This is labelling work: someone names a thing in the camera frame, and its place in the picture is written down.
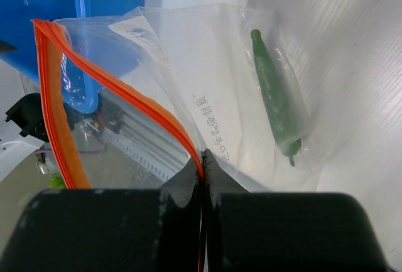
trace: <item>white backdrop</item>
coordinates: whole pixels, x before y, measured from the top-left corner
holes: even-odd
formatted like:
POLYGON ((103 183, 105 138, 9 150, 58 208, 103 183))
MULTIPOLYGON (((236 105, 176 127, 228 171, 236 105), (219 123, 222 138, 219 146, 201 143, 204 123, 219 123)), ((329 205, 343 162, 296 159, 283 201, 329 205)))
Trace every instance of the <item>white backdrop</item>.
POLYGON ((269 6, 325 150, 319 190, 349 193, 370 216, 389 262, 402 269, 402 1, 146 0, 269 6))

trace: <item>orange zipper seal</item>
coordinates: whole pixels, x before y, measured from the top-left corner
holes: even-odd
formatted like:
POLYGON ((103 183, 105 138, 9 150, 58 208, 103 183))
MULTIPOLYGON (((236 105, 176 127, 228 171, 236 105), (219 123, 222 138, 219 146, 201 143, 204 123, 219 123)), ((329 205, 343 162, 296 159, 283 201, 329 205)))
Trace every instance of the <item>orange zipper seal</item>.
POLYGON ((46 132, 67 188, 90 188, 63 107, 61 51, 34 28, 46 132))
POLYGON ((35 39, 38 47, 38 68, 40 73, 41 95, 43 98, 43 113, 44 115, 48 115, 48 117, 45 117, 46 130, 48 131, 49 140, 52 144, 52 148, 55 150, 57 162, 62 170, 68 188, 84 188, 89 184, 87 183, 81 162, 79 161, 79 164, 76 165, 77 162, 75 162, 75 159, 78 158, 79 160, 79 155, 74 145, 70 129, 68 129, 68 133, 63 135, 63 140, 60 139, 60 131, 57 129, 57 127, 61 126, 61 123, 68 128, 67 117, 63 108, 62 87, 60 83, 60 63, 62 53, 64 53, 83 72, 91 76, 113 93, 117 94, 133 107, 152 118, 175 137, 194 159, 198 174, 202 180, 204 179, 204 171, 197 150, 184 127, 178 122, 172 113, 164 109, 153 99, 144 96, 130 85, 117 79, 115 76, 91 63, 78 53, 75 53, 68 44, 63 28, 59 24, 39 19, 35 19, 32 22, 35 26, 35 39), (52 52, 52 58, 49 57, 49 50, 52 52), (51 72, 49 71, 48 62, 52 64, 51 72), (51 79, 54 79, 55 77, 58 77, 58 84, 49 85, 52 81, 51 79))

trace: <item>toy cucumber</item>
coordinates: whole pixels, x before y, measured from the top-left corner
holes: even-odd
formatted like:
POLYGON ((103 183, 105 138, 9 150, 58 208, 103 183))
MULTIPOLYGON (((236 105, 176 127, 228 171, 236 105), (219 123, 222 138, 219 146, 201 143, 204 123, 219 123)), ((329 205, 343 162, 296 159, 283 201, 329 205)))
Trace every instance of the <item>toy cucumber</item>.
POLYGON ((55 173, 52 173, 50 176, 50 188, 55 188, 55 189, 66 189, 67 186, 65 186, 64 180, 62 177, 56 175, 55 173))
POLYGON ((297 134, 296 114, 291 109, 287 88, 261 38, 261 32, 252 30, 251 39, 257 78, 272 134, 282 154, 289 157, 290 165, 294 166, 293 156, 297 155, 302 146, 300 138, 290 141, 297 134))

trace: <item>blue container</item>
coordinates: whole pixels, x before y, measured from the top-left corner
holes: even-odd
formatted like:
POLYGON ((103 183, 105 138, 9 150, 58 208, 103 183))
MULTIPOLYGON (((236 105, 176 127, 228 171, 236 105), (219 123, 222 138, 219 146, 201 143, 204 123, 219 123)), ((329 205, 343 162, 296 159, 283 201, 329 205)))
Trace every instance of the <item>blue container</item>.
MULTIPOLYGON (((0 40, 17 48, 1 58, 39 82, 31 19, 122 15, 143 5, 144 0, 1 0, 0 40)), ((63 90, 65 102, 82 113, 96 110, 102 87, 77 67, 70 68, 67 76, 70 87, 63 90)))

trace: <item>white surface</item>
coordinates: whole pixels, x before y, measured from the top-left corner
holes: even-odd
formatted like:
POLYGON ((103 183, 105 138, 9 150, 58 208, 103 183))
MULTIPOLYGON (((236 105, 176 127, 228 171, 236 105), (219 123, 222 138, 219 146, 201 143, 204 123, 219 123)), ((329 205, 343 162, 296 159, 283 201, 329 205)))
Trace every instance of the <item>white surface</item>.
MULTIPOLYGON (((168 8, 244 0, 146 0, 168 8)), ((326 151, 319 190, 367 210, 384 253, 402 269, 402 2, 249 0, 276 9, 313 135, 326 151)))
POLYGON ((27 156, 45 143, 31 135, 22 137, 20 132, 21 128, 14 121, 0 120, 0 182, 27 156))
POLYGON ((19 72, 0 59, 0 117, 24 96, 19 72))
POLYGON ((50 177, 36 169, 29 156, 0 183, 0 253, 3 253, 18 219, 28 202, 49 187, 50 177))

